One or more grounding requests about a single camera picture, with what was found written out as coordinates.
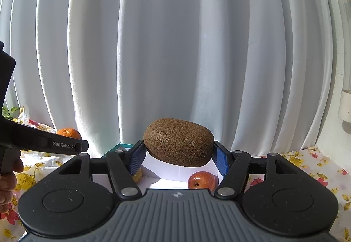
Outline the person's left hand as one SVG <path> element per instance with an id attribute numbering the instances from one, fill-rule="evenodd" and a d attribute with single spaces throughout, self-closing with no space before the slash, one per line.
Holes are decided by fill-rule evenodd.
<path id="1" fill-rule="evenodd" d="M 20 158 L 21 152 L 17 150 L 15 154 L 16 158 L 12 163 L 11 171 L 1 173 L 1 213 L 9 211 L 9 204 L 13 198 L 13 191 L 17 184 L 15 172 L 21 173 L 24 170 L 24 165 Z"/>

